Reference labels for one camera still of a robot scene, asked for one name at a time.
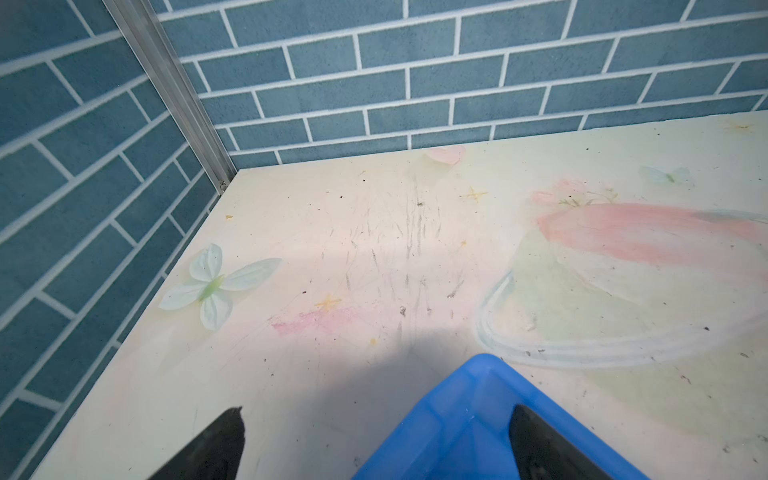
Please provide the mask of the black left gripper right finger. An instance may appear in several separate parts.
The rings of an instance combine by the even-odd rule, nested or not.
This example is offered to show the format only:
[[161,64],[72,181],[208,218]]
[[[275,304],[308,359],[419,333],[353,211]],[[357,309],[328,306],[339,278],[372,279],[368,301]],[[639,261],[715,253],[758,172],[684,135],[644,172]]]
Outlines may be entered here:
[[521,479],[610,479],[599,466],[527,406],[515,406],[508,433]]

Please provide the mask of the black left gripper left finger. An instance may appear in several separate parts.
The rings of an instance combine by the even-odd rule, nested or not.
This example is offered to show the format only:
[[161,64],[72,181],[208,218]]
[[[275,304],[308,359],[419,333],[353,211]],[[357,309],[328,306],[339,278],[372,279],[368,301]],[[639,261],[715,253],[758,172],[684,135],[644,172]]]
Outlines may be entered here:
[[150,479],[235,479],[245,446],[241,410],[225,410]]

